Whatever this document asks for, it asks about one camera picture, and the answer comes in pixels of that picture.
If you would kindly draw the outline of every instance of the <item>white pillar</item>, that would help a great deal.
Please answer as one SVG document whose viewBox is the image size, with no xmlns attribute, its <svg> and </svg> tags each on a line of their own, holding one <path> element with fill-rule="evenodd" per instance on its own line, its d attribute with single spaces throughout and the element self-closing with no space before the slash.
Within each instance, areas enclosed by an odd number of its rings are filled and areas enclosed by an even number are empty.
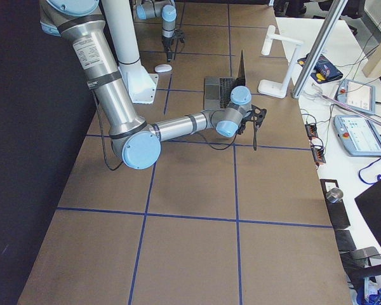
<svg viewBox="0 0 381 305">
<path fill-rule="evenodd" d="M 134 103 L 151 104 L 158 75 L 148 74 L 141 65 L 130 3 L 128 0 L 103 0 L 102 3 L 128 93 Z"/>
</svg>

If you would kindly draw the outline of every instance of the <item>white computer mouse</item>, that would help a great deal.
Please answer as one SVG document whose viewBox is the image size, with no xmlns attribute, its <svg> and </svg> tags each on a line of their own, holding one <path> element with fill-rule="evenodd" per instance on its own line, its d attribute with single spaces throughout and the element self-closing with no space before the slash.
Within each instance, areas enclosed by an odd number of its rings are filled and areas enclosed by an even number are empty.
<svg viewBox="0 0 381 305">
<path fill-rule="evenodd" d="M 171 70 L 172 70 L 172 67 L 168 64 L 157 65 L 155 67 L 155 72 L 157 72 L 157 73 L 168 72 Z"/>
</svg>

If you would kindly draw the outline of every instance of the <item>light blue joint cap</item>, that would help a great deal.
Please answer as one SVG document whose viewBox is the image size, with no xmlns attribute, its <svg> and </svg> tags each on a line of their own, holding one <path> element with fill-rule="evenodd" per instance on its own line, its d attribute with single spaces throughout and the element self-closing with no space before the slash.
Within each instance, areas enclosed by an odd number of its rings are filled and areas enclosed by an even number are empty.
<svg viewBox="0 0 381 305">
<path fill-rule="evenodd" d="M 251 102 L 251 92 L 245 86 L 237 86 L 231 91 L 230 99 L 236 105 L 245 105 Z"/>
<path fill-rule="evenodd" d="M 44 22 L 40 21 L 41 28 L 44 31 L 45 34 L 53 35 L 53 36 L 61 36 L 58 29 L 50 24 L 45 24 Z"/>
<path fill-rule="evenodd" d="M 137 17 L 141 20 L 147 19 L 147 15 L 145 14 L 145 10 L 142 5 L 137 5 Z"/>
<path fill-rule="evenodd" d="M 177 19 L 177 10 L 172 5 L 166 5 L 163 7 L 163 19 L 167 22 L 172 22 Z"/>
<path fill-rule="evenodd" d="M 86 16 L 99 5 L 99 0 L 46 0 L 57 11 L 70 16 Z"/>
<path fill-rule="evenodd" d="M 121 157 L 127 166 L 136 170 L 153 165 L 161 154 L 161 143 L 151 132 L 137 132 L 124 144 Z"/>
<path fill-rule="evenodd" d="M 237 129 L 239 129 L 239 126 L 232 121 L 220 121 L 216 126 L 216 131 L 227 138 L 231 138 Z"/>
</svg>

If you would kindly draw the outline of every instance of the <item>white table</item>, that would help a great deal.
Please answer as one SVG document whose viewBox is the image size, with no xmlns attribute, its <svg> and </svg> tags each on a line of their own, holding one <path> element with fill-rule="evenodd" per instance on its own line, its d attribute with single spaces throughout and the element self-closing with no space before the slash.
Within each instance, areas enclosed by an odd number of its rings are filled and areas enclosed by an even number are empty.
<svg viewBox="0 0 381 305">
<path fill-rule="evenodd" d="M 304 45 L 301 48 L 301 56 L 299 58 L 305 57 L 306 54 L 310 52 L 322 23 L 323 20 L 317 19 L 277 18 L 277 26 L 281 35 L 299 39 L 304 42 Z M 283 46 L 286 58 L 290 61 L 295 45 L 283 42 Z M 339 20 L 337 22 L 322 53 L 336 66 L 353 64 L 359 57 L 362 59 L 364 56 L 361 51 L 361 47 L 351 34 L 346 22 L 343 20 Z M 355 78 L 354 73 L 357 65 L 355 65 L 352 70 L 351 66 L 339 67 L 339 70 L 344 73 L 344 77 L 348 75 L 347 78 L 349 79 L 354 78 L 356 81 L 367 83 L 373 79 L 366 78 L 361 70 L 366 62 L 367 59 L 361 62 Z M 295 65 L 296 67 L 292 76 L 292 81 L 294 84 L 300 71 L 302 70 L 298 64 Z M 313 88 L 311 88 L 313 83 L 316 82 L 312 78 L 309 78 L 307 84 L 305 85 L 306 92 L 314 93 Z M 321 85 L 324 94 L 329 97 L 334 96 L 337 90 L 337 84 L 338 81 Z M 381 82 L 378 79 L 372 82 L 372 84 L 376 87 L 376 101 L 381 102 Z M 301 109 L 307 110 L 309 114 L 316 117 L 318 121 L 325 121 L 330 116 L 330 103 L 319 98 L 316 100 L 311 100 L 301 95 L 299 98 L 299 105 Z M 381 115 L 381 105 L 377 106 L 376 113 Z M 333 110 L 333 116 L 337 114 L 350 113 L 335 107 Z M 342 147 L 340 140 L 337 138 L 333 129 L 333 123 L 330 123 L 329 129 L 327 129 L 327 126 L 327 123 L 321 123 L 317 126 L 319 137 L 323 139 L 324 142 L 326 142 L 326 139 L 328 138 L 325 155 L 326 164 L 319 167 L 317 171 L 319 178 L 336 179 L 341 190 L 343 190 L 344 204 L 351 223 L 349 230 L 356 247 L 366 248 L 374 246 L 381 253 L 381 248 L 378 242 L 368 228 L 354 201 L 356 196 L 369 188 L 369 185 L 364 184 L 359 180 L 358 171 L 370 164 L 372 161 L 375 161 L 376 158 L 350 157 Z M 366 178 L 367 181 L 375 181 L 375 176 L 380 173 L 381 161 L 365 172 L 363 177 Z"/>
</svg>

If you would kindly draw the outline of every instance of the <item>laptop keyboard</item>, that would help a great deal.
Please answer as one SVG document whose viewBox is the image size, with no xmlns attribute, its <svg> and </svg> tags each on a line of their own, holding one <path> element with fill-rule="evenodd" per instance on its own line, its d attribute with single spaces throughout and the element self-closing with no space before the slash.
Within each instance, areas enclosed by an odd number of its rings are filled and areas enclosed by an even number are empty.
<svg viewBox="0 0 381 305">
<path fill-rule="evenodd" d="M 220 78 L 220 108 L 226 108 L 227 105 L 230 102 L 230 93 L 233 89 L 233 82 L 234 80 L 232 78 Z"/>
</svg>

